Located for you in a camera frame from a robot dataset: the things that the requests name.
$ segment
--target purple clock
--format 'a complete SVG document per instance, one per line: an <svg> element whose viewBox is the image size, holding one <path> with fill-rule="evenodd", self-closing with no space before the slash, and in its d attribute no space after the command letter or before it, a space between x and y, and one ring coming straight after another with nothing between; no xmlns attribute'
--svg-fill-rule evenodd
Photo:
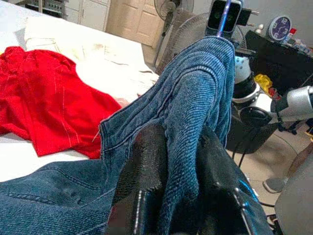
<svg viewBox="0 0 313 235"><path fill-rule="evenodd" d="M268 34L276 41L283 40L291 30L291 19L288 16L276 17L268 27Z"/></svg>

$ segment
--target blue jeans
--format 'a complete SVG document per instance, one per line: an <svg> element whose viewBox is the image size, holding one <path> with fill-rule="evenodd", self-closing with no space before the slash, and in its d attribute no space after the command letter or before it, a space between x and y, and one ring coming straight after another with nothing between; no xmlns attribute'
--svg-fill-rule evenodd
<svg viewBox="0 0 313 235"><path fill-rule="evenodd" d="M205 37L180 53L157 83L103 121L101 159L50 163L0 183L0 234L103 234L119 173L146 125L161 124L168 148L168 181L158 233L197 227L197 142L204 126L226 143L234 83L234 48Z"/></svg>

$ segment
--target white cloth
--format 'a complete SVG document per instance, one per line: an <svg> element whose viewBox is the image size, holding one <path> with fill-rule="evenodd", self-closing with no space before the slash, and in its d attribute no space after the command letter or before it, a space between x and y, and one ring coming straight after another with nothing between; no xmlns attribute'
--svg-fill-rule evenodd
<svg viewBox="0 0 313 235"><path fill-rule="evenodd" d="M82 81L110 94L122 106L144 94L158 79L138 53L139 43L62 19L27 18L24 39L27 50L51 50L73 60Z"/></svg>

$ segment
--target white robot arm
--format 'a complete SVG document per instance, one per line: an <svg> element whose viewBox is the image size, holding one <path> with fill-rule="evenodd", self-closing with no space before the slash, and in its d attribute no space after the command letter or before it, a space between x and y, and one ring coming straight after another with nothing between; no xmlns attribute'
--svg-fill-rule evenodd
<svg viewBox="0 0 313 235"><path fill-rule="evenodd" d="M233 104L244 124L264 126L271 123L313 118L313 87L287 92L281 100L272 100L254 82L249 58L235 58Z"/></svg>

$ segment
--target gray wall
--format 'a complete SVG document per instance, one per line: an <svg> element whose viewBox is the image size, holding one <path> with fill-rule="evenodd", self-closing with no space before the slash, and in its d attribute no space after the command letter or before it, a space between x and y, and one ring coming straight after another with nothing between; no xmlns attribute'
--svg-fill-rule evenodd
<svg viewBox="0 0 313 235"><path fill-rule="evenodd" d="M195 0L194 13L208 12L212 0ZM313 0L245 0L245 8L260 12L259 16L250 16L249 23L264 24L265 35L270 22L280 15L291 18L292 27L297 29L296 38L303 40L313 47ZM244 31L254 30L253 27L244 27Z"/></svg>

